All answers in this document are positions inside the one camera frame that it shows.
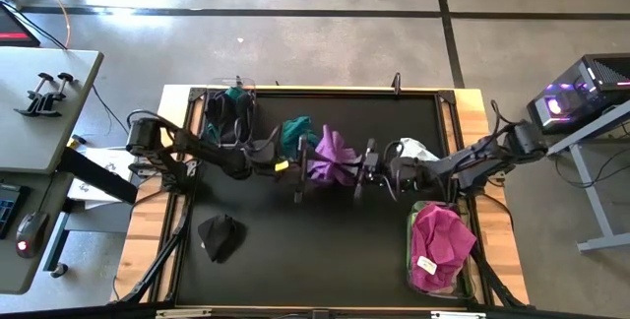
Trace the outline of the black screw clamp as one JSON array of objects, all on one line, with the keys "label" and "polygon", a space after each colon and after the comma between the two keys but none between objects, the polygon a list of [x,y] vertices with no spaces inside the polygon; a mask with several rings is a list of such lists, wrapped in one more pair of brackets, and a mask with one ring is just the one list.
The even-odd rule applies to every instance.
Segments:
[{"label": "black screw clamp", "polygon": [[27,117],[39,116],[39,112],[44,105],[45,97],[39,91],[45,83],[51,83],[53,77],[47,73],[38,74],[39,83],[33,90],[28,91],[28,99],[31,101],[26,108],[15,108],[15,111]]},{"label": "black screw clamp", "polygon": [[65,86],[72,84],[75,79],[71,74],[65,72],[59,73],[58,78],[62,81],[60,89],[57,92],[46,93],[39,99],[39,103],[37,105],[37,108],[35,109],[35,113],[37,115],[44,117],[61,116],[61,113],[59,111],[53,109],[53,104],[56,101],[62,101],[66,98],[65,94],[63,93]]}]

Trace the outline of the black towel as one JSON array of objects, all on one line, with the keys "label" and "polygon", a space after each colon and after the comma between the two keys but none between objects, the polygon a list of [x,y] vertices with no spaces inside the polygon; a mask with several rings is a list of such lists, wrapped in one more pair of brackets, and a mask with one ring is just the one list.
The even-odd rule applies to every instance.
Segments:
[{"label": "black towel", "polygon": [[230,88],[212,93],[204,111],[204,138],[216,145],[245,143],[253,112],[253,96],[245,91]]},{"label": "black towel", "polygon": [[244,242],[247,226],[227,214],[203,221],[197,232],[203,248],[212,262],[225,262]]}]

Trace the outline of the dark teal towel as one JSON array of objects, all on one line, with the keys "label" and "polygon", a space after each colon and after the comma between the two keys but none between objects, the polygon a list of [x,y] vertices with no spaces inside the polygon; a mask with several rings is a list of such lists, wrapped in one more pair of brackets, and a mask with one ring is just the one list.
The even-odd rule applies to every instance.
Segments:
[{"label": "dark teal towel", "polygon": [[243,117],[239,103],[244,95],[245,91],[240,87],[211,93],[205,110],[205,136],[208,141],[214,144],[234,144],[237,141],[236,121]]},{"label": "dark teal towel", "polygon": [[298,116],[283,123],[281,142],[281,156],[286,159],[295,160],[297,158],[299,138],[305,135],[307,144],[316,148],[321,138],[312,128],[312,120],[308,116]]}]

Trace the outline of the black monitor with red strip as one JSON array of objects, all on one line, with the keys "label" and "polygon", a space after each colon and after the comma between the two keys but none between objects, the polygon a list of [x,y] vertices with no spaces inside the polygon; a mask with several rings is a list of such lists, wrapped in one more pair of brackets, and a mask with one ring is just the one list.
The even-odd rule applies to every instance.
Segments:
[{"label": "black monitor with red strip", "polygon": [[0,46],[39,47],[40,41],[0,2]]}]

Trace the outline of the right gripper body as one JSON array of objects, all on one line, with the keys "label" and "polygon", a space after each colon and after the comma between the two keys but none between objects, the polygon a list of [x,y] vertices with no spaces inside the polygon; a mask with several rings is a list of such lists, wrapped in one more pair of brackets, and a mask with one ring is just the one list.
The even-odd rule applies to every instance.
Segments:
[{"label": "right gripper body", "polygon": [[419,190],[428,180],[425,165],[415,158],[394,157],[385,160],[378,153],[378,166],[375,171],[366,171],[366,182],[389,186],[394,192]]}]

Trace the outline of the black RGB computer case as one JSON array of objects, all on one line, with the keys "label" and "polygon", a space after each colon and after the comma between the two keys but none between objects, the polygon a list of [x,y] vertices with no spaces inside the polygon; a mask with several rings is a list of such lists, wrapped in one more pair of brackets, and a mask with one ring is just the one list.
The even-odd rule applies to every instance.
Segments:
[{"label": "black RGB computer case", "polygon": [[630,53],[585,54],[527,104],[544,135],[570,134],[630,99]]}]

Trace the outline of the grey metal desk frame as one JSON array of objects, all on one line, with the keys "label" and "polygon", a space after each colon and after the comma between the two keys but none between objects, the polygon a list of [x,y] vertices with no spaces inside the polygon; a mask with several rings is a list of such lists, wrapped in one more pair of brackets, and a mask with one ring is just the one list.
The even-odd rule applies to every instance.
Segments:
[{"label": "grey metal desk frame", "polygon": [[578,173],[571,186],[586,192],[600,236],[577,244],[581,252],[630,245],[630,230],[611,225],[604,196],[630,198],[630,100],[607,109],[594,121],[554,143],[547,155],[559,159],[569,154]]}]

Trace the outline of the purple towel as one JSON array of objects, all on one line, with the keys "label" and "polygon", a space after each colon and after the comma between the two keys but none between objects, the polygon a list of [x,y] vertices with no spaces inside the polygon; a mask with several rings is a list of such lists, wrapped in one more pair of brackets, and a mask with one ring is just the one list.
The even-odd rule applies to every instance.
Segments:
[{"label": "purple towel", "polygon": [[347,147],[342,135],[328,124],[323,125],[323,137],[315,155],[317,158],[307,163],[307,174],[312,180],[320,184],[354,184],[361,156]]}]

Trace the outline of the black keyboard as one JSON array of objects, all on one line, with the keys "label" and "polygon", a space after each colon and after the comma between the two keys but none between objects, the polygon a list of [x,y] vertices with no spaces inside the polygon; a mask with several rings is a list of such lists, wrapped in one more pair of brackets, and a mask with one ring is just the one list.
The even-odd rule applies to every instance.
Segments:
[{"label": "black keyboard", "polygon": [[28,193],[27,186],[0,183],[0,239],[7,236],[13,219]]}]

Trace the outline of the black support bar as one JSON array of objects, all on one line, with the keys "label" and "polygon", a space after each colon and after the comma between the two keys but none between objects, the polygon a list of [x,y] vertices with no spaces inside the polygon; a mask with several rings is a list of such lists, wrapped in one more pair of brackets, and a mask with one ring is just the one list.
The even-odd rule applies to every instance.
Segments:
[{"label": "black support bar", "polygon": [[57,170],[71,173],[119,201],[130,205],[136,201],[138,189],[135,185],[69,147],[64,149]]}]

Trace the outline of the white paper box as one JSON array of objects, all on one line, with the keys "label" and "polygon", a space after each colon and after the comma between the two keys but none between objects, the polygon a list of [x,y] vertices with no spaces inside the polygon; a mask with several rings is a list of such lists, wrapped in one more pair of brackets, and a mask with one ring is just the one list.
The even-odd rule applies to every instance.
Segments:
[{"label": "white paper box", "polygon": [[[83,155],[125,181],[132,180],[132,171],[129,169],[129,165],[135,161],[135,158],[131,154],[121,149],[87,148],[83,151]],[[106,203],[120,202],[120,199],[106,194],[79,178],[73,180],[68,197],[75,201],[83,201],[87,209]]]}]

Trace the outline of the light blue towel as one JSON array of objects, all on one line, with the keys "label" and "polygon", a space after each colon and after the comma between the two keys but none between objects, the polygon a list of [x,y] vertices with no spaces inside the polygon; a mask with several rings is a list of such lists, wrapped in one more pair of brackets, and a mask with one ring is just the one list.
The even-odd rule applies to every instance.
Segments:
[{"label": "light blue towel", "polygon": [[438,157],[432,154],[422,143],[413,138],[401,138],[396,147],[397,155],[401,158],[415,158],[422,161],[437,161]]}]

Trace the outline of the grey side table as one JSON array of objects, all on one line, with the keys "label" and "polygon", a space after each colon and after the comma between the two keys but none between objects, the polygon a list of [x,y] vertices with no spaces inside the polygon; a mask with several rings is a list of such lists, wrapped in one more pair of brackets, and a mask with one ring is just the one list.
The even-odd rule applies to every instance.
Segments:
[{"label": "grey side table", "polygon": [[[0,47],[0,171],[50,173],[59,162],[66,142],[94,85],[104,55],[90,50]],[[57,92],[58,74],[71,74],[66,98],[53,109],[60,117],[27,117],[15,111],[30,104],[28,91],[39,83],[38,74],[53,77],[40,93]]]}]

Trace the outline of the black aluminium table frame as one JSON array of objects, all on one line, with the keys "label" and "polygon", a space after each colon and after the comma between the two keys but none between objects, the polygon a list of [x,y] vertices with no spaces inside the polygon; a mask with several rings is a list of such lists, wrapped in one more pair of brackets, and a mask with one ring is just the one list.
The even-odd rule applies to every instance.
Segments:
[{"label": "black aluminium table frame", "polygon": [[[186,116],[162,116],[204,140],[206,91],[186,102]],[[323,125],[338,131],[361,159],[370,138],[377,151],[396,156],[401,138],[422,143],[438,159],[475,141],[464,141],[457,99],[451,91],[386,88],[263,87],[256,89],[252,137],[267,139],[281,128],[276,142],[281,154],[283,123],[298,116],[312,120],[322,139]],[[189,155],[173,156],[188,166],[189,187],[168,192],[181,200],[180,219],[172,235],[163,236],[156,259],[123,297],[124,303],[148,300],[147,291],[166,262],[172,282],[160,311],[191,310],[209,316],[339,317],[380,312],[409,315],[431,309],[473,308],[476,298],[499,297],[504,308],[517,300],[487,264],[476,223],[465,227],[472,239],[463,257],[476,261],[480,285],[468,288],[464,268],[451,271],[447,291],[430,293],[407,280],[407,217],[413,209],[445,209],[444,196],[433,186],[424,192],[401,192],[393,199],[387,186],[364,185],[360,202],[353,200],[355,182],[320,184],[306,176],[301,203],[293,201],[294,177],[275,180],[252,173],[233,179],[213,164]],[[205,220],[227,214],[244,223],[242,245],[223,263],[210,260],[197,232]]]}]

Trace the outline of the grey computer desk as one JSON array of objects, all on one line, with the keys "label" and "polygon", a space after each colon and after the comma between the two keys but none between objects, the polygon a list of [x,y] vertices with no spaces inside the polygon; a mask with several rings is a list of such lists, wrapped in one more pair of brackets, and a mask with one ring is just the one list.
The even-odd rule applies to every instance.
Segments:
[{"label": "grey computer desk", "polygon": [[[0,239],[0,294],[24,294],[31,288],[73,179],[72,174],[65,172],[50,175],[0,172],[0,182],[28,188],[11,219],[6,237]],[[16,232],[23,217],[37,211],[48,214],[41,246],[34,257],[22,258],[17,253]]]}]

